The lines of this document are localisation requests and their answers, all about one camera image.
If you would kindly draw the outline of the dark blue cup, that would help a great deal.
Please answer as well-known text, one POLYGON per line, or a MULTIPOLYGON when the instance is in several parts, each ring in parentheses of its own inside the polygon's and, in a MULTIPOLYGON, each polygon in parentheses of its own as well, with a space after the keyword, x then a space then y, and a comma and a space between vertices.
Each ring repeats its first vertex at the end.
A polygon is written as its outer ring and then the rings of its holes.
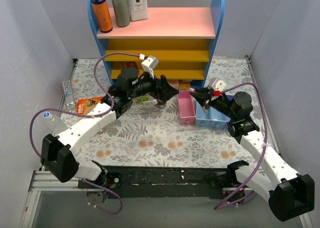
POLYGON ((167 105, 167 101, 158 101, 157 102, 157 107, 159 109, 164 109, 166 107, 166 105, 167 105))

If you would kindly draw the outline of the clear textured glass tray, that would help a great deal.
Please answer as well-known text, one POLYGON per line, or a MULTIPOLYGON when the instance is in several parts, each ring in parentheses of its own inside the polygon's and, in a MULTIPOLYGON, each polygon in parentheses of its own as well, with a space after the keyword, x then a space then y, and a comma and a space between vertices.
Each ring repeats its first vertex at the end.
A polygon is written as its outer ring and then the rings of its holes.
POLYGON ((133 119, 157 119, 164 118, 166 116, 177 116, 178 115, 178 100, 176 97, 170 99, 166 103, 166 107, 163 109, 158 108, 157 105, 137 105, 133 104, 131 108, 126 111, 121 118, 133 118, 133 119))

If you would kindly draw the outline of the green toothpaste tube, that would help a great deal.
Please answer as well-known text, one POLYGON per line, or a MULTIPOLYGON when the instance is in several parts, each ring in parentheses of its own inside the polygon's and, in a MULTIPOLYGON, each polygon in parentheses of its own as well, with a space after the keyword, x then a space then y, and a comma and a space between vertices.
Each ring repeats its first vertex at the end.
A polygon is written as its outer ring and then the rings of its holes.
POLYGON ((149 97, 148 97, 147 95, 142 96, 142 97, 140 98, 140 102, 141 102, 141 103, 147 102, 148 100, 149 100, 149 97))

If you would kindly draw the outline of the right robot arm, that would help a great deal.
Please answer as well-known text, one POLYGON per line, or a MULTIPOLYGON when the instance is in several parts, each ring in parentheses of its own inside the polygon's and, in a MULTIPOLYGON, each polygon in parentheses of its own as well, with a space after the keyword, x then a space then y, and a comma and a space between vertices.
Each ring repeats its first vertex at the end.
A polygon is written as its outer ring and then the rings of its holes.
POLYGON ((229 164, 226 180, 230 186, 251 188, 282 222, 314 210, 313 178, 292 168, 267 143, 267 133, 262 133, 251 118, 253 106, 248 93, 239 91, 228 99, 220 90, 191 88, 190 95, 204 109, 212 107, 229 117, 229 134, 257 161, 255 168, 245 161, 229 164))

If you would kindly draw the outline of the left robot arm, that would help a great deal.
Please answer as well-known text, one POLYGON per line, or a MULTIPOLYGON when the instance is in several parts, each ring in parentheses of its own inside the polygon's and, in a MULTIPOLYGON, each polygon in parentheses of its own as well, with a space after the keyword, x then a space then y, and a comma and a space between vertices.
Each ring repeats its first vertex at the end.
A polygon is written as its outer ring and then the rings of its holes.
POLYGON ((108 94, 87 118, 56 136, 48 134, 43 138, 41 164, 62 183, 78 178, 89 180, 95 188, 103 187, 107 181, 103 169, 94 161, 77 161, 78 151, 102 128, 123 115, 132 106, 134 98, 150 95, 158 102, 167 102, 178 93, 165 75, 156 77, 144 72, 139 76, 135 68, 123 68, 108 94))

